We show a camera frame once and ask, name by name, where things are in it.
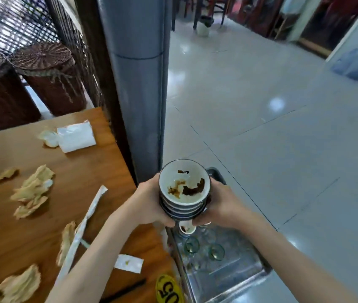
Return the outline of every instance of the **wood grain tabletop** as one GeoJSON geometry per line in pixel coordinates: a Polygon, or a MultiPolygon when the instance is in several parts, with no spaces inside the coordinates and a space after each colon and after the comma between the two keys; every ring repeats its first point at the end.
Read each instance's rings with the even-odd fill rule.
{"type": "MultiPolygon", "coordinates": [[[[61,231],[72,220],[81,222],[96,192],[105,185],[94,215],[89,220],[84,239],[91,243],[108,216],[115,211],[136,187],[100,108],[89,109],[50,120],[0,131],[0,173],[9,167],[20,169],[15,178],[0,183],[0,283],[10,275],[20,274],[36,263],[41,284],[28,302],[44,302],[59,272],[56,257],[60,249],[61,231]],[[57,128],[89,120],[97,145],[70,153],[48,148],[36,136],[45,128],[57,128]],[[10,201],[14,188],[46,164],[55,172],[49,200],[31,216],[16,220],[17,202],[10,201]]],[[[75,262],[85,252],[80,246],[75,262]]],[[[134,230],[122,254],[144,259],[141,274],[113,270],[103,297],[146,279],[146,283],[118,302],[155,301],[155,280],[170,273],[172,262],[163,250],[161,239],[152,225],[134,230]]]]}

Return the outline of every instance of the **hand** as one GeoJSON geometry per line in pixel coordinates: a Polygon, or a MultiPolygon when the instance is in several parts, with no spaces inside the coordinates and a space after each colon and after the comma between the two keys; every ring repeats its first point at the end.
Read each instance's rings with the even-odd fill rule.
{"type": "Polygon", "coordinates": [[[127,207],[138,224],[159,221],[167,227],[175,226],[175,221],[168,217],[159,205],[159,173],[150,180],[140,183],[135,193],[123,206],[127,207]]]}
{"type": "Polygon", "coordinates": [[[238,228],[238,224],[252,213],[241,203],[229,186],[213,178],[210,194],[211,202],[207,205],[207,210],[193,219],[193,225],[212,222],[222,227],[238,228]]]}

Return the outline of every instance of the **stack of bowls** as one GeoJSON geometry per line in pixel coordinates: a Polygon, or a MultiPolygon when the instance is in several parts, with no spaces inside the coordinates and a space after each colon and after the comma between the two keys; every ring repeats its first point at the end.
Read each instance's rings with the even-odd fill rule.
{"type": "Polygon", "coordinates": [[[190,159],[174,160],[165,165],[159,176],[160,205],[175,220],[193,219],[205,210],[210,187],[210,177],[202,165],[190,159]],[[202,186],[202,179],[202,191],[193,195],[183,194],[184,186],[190,189],[198,184],[202,186]]]}

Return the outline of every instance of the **forearm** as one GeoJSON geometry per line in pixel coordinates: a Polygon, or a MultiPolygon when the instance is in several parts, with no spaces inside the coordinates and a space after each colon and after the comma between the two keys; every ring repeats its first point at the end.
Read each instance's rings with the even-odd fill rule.
{"type": "Polygon", "coordinates": [[[290,244],[267,221],[253,214],[238,224],[300,303],[350,303],[357,297],[290,244]]]}
{"type": "Polygon", "coordinates": [[[46,302],[99,302],[116,259],[137,226],[121,206],[106,220],[99,234],[64,280],[50,292],[46,302]]]}

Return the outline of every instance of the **black trash bag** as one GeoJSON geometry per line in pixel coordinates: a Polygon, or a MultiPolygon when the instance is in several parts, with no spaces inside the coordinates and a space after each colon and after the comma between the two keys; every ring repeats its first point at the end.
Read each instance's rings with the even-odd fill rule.
{"type": "Polygon", "coordinates": [[[199,18],[199,22],[203,23],[206,27],[211,27],[212,24],[214,23],[214,19],[213,19],[213,17],[201,15],[199,18]]]}

